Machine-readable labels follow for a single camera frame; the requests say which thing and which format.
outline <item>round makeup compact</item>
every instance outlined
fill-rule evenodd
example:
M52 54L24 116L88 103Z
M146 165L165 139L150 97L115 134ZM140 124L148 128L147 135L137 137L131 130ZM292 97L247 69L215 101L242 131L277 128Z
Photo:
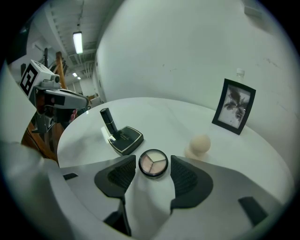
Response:
M168 168L168 158L160 150L150 149L145 151L139 159L139 167L148 178L160 178Z

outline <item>framed photo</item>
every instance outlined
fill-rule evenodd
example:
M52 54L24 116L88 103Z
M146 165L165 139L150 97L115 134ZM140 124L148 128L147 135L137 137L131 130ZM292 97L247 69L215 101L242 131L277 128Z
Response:
M212 123L240 135L250 114L255 92L244 84L225 79Z

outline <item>fluorescent light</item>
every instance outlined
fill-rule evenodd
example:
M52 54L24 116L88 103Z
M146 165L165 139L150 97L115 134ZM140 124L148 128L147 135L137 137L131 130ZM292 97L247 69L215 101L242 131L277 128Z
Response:
M83 53L83 40L82 40L82 33L81 32L74 32L73 33L73 40L76 49L76 53Z

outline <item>lipstick tube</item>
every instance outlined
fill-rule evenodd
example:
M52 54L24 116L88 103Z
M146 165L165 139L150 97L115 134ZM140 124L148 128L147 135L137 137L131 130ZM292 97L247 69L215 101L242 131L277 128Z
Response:
M115 132L117 132L118 130L116 128L116 125L114 124L113 117L111 115L111 112L109 111L109 108L103 108L100 111L100 114L110 134L114 134Z

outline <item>tabletop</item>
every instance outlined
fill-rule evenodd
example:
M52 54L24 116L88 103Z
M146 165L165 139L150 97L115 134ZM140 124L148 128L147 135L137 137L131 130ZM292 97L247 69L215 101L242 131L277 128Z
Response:
M159 149L168 158L184 156L193 136L207 134L211 148L203 161L241 172L281 203L287 202L293 193L293 178L284 160L255 131L245 126L236 135L211 123L214 110L163 98L120 99L80 115L60 138L60 168L119 157L107 140L110 135L99 112L106 107L117 129L129 126L143 134L143 143L132 153L137 161L148 149ZM174 184L170 166L158 180L145 178L136 166L135 178L125 194L126 211L133 237L148 239L170 215Z

